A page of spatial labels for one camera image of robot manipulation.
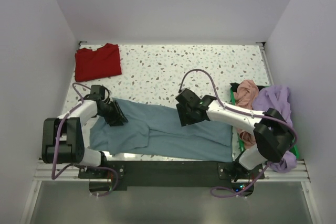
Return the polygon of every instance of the folded red cloth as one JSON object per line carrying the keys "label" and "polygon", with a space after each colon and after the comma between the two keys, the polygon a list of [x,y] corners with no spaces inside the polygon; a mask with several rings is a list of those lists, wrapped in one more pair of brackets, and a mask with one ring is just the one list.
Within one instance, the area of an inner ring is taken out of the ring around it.
{"label": "folded red cloth", "polygon": [[107,43],[95,51],[82,48],[77,50],[75,59],[76,81],[90,81],[121,74],[118,45]]}

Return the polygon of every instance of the crumpled clothing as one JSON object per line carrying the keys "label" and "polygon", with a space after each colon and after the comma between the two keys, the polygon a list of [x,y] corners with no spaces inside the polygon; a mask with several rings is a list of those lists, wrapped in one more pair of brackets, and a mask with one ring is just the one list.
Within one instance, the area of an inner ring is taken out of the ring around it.
{"label": "crumpled clothing", "polygon": [[[262,111],[267,111],[269,108],[276,109],[286,122],[292,126],[293,123],[290,119],[291,110],[288,102],[289,93],[289,87],[284,85],[266,87],[259,92],[258,97],[253,102],[253,109]],[[270,167],[276,172],[287,173],[296,166],[297,160],[295,155],[290,151],[286,151],[280,163],[272,163]]]}
{"label": "crumpled clothing", "polygon": [[280,163],[271,163],[270,167],[276,172],[287,173],[296,168],[297,165],[298,162],[295,155],[290,151],[286,151]]}
{"label": "crumpled clothing", "polygon": [[[237,92],[234,92],[236,105],[244,109],[252,109],[252,103],[257,98],[259,89],[257,85],[252,80],[244,80],[239,87]],[[237,129],[239,137],[244,142],[245,149],[251,148],[256,144],[256,139],[250,133],[243,131],[242,129]]]}
{"label": "crumpled clothing", "polygon": [[272,85],[262,89],[258,97],[254,100],[252,107],[254,110],[267,111],[269,108],[276,109],[280,112],[283,119],[292,126],[290,119],[290,104],[288,102],[289,87],[285,85]]}
{"label": "crumpled clothing", "polygon": [[[238,82],[232,82],[232,83],[230,83],[230,85],[231,85],[232,91],[237,92],[237,89],[238,89],[240,84]],[[257,87],[258,87],[259,91],[265,88],[265,86],[260,86],[260,85],[257,85]]]}

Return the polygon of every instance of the white enclosure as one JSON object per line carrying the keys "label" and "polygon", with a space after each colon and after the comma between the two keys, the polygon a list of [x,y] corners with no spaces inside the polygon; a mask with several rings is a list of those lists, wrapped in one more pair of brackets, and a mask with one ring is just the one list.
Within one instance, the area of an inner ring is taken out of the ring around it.
{"label": "white enclosure", "polygon": [[[43,121],[58,116],[67,103],[79,41],[254,46],[266,42],[260,58],[267,59],[268,74],[275,84],[291,88],[293,124],[311,181],[305,186],[311,185],[314,198],[308,188],[305,196],[316,201],[324,223],[334,222],[336,109],[328,101],[336,95],[332,83],[336,0],[0,0],[0,4],[2,223],[20,222],[38,167]],[[235,72],[232,77],[240,80]],[[45,184],[44,191],[50,186]],[[289,186],[288,193],[300,195],[297,185]]]}

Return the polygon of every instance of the terrazzo surface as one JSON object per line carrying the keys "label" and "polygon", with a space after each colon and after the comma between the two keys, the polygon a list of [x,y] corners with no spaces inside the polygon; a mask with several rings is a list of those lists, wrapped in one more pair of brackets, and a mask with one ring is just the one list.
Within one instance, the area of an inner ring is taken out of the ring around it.
{"label": "terrazzo surface", "polygon": [[[103,45],[81,45],[96,50]],[[230,101],[229,84],[252,79],[258,85],[269,85],[266,69],[258,46],[227,45],[119,45],[122,75],[83,82],[91,86],[101,84],[111,90],[115,98],[145,104],[175,108],[175,97],[184,74],[195,68],[206,70],[214,79],[221,100]],[[73,72],[71,83],[75,82]],[[209,78],[201,72],[190,73],[184,87],[198,96],[213,95]],[[89,93],[79,87],[83,94]],[[63,113],[77,104],[79,97],[71,85]],[[90,128],[97,119],[90,119],[82,128],[85,146],[89,146]],[[235,129],[233,130],[233,158],[239,154]],[[186,161],[187,159],[120,153],[110,160]]]}

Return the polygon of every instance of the blue pants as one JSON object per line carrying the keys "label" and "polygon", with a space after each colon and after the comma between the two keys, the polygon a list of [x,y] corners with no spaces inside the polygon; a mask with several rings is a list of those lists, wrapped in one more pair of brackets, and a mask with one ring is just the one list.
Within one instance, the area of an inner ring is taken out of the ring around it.
{"label": "blue pants", "polygon": [[232,162],[230,125],[203,121],[181,127],[176,109],[116,100],[128,123],[110,127],[99,118],[90,130],[93,150]]}

